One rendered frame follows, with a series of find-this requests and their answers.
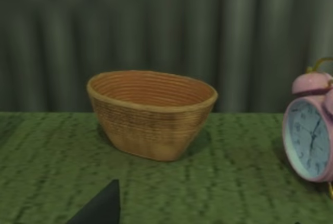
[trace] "curtain fold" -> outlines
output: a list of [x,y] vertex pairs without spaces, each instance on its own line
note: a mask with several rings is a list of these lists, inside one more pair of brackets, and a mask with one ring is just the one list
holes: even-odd
[[0,3],[1,111],[91,111],[91,76],[138,69],[211,84],[215,111],[282,112],[292,81],[333,53],[331,0]]

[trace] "table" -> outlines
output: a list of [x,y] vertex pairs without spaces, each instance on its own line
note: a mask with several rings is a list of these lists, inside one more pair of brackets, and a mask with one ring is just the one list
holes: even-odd
[[331,223],[325,184],[295,175],[282,114],[210,114],[176,162],[115,149],[92,113],[0,113],[0,223],[65,223],[113,179],[122,224]]

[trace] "wicker basket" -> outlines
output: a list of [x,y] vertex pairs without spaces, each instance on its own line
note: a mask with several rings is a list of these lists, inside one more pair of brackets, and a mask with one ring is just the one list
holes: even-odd
[[151,71],[102,73],[89,80],[87,91],[113,145],[157,161],[184,153],[217,99],[204,82]]

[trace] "black object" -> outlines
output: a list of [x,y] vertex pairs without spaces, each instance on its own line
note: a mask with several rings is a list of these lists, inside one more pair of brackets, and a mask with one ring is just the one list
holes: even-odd
[[67,224],[119,224],[119,181],[113,180],[78,211]]

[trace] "clock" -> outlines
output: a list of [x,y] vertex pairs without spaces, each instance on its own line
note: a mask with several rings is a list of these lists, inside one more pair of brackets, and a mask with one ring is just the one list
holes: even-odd
[[333,78],[315,69],[292,85],[296,95],[284,114],[283,144],[295,172],[311,182],[327,182],[333,199]]

